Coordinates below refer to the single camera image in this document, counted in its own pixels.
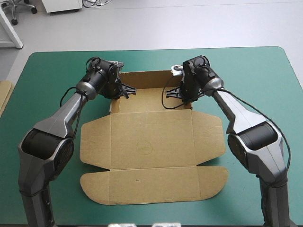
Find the white cabinet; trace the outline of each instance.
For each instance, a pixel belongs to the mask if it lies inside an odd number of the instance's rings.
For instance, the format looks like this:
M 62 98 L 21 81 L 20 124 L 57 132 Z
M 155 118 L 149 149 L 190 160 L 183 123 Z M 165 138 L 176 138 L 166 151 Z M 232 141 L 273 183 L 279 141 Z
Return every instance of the white cabinet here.
M 42 0 L 42 2 L 48 13 L 82 8 L 82 0 Z

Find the green tabletop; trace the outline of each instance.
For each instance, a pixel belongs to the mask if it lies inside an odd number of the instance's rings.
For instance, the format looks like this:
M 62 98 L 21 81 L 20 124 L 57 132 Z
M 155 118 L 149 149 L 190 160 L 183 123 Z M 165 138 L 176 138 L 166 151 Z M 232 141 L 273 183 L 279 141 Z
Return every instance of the green tabletop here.
M 17 145 L 37 121 L 50 116 L 59 107 L 65 90 L 75 86 L 85 74 L 88 58 L 99 56 L 122 61 L 126 72 L 169 70 L 171 65 L 201 54 L 208 57 L 226 89 L 262 110 L 284 131 L 293 151 L 289 172 L 291 219 L 303 224 L 303 93 L 285 52 L 279 47 L 32 54 L 0 118 L 0 224 L 26 223 L 17 183 Z M 107 115 L 109 104 L 110 100 L 102 96 L 90 101 L 82 111 L 80 126 Z M 228 121 L 212 98 L 199 99 L 194 109 L 219 116 L 226 129 Z M 80 187 L 81 175 L 100 169 L 80 161 L 78 130 L 73 157 L 57 180 L 50 183 L 56 223 L 262 225 L 258 179 L 249 174 L 226 147 L 226 153 L 210 165 L 227 167 L 229 179 L 224 189 L 211 199 L 106 206 L 90 200 Z

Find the gray floor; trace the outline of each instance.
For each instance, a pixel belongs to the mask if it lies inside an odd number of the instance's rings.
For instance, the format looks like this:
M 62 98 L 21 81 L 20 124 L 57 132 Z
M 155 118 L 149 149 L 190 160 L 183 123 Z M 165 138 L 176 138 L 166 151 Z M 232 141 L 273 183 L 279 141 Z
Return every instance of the gray floor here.
M 303 85 L 303 0 L 112 0 L 55 15 L 31 1 L 38 13 L 18 14 L 24 48 L 12 66 L 16 51 L 0 49 L 0 79 L 9 71 L 16 83 L 29 55 L 41 51 L 280 46 Z

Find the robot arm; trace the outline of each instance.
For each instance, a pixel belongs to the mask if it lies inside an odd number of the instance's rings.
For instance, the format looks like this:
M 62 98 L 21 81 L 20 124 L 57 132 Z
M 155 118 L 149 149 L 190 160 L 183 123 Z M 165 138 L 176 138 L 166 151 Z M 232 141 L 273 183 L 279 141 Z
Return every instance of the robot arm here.
M 288 227 L 289 219 L 287 168 L 283 160 L 280 130 L 264 116 L 242 106 L 230 92 L 224 90 L 222 79 L 212 70 L 208 59 L 197 56 L 172 67 L 183 74 L 180 87 L 168 96 L 183 102 L 195 100 L 202 92 L 212 96 L 229 120 L 226 133 L 228 145 L 249 173 L 260 179 L 262 212 L 265 226 Z
M 98 57 L 88 60 L 86 75 L 76 85 L 77 92 L 51 117 L 36 123 L 18 146 L 18 184 L 31 227 L 54 226 L 49 182 L 56 179 L 70 160 L 75 132 L 72 124 L 82 107 L 98 94 L 106 98 L 128 97 L 135 88 L 121 83 L 123 63 Z

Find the unfolded cardboard box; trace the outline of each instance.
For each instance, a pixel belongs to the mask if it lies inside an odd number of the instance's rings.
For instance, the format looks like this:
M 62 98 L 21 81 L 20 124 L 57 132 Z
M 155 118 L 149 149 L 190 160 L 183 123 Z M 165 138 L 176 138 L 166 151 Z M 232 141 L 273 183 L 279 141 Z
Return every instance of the unfolded cardboard box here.
M 111 114 L 81 129 L 80 159 L 109 171 L 84 174 L 89 198 L 106 204 L 198 201 L 215 196 L 226 184 L 222 166 L 197 166 L 225 152 L 222 122 L 193 111 L 191 105 L 166 110 L 162 89 L 170 71 L 120 75 L 137 94 L 112 100 Z M 174 77 L 168 87 L 180 84 Z M 176 106 L 180 99 L 164 99 Z
M 5 80 L 0 81 L 0 117 L 9 101 L 10 95 L 14 90 L 14 86 L 11 82 Z

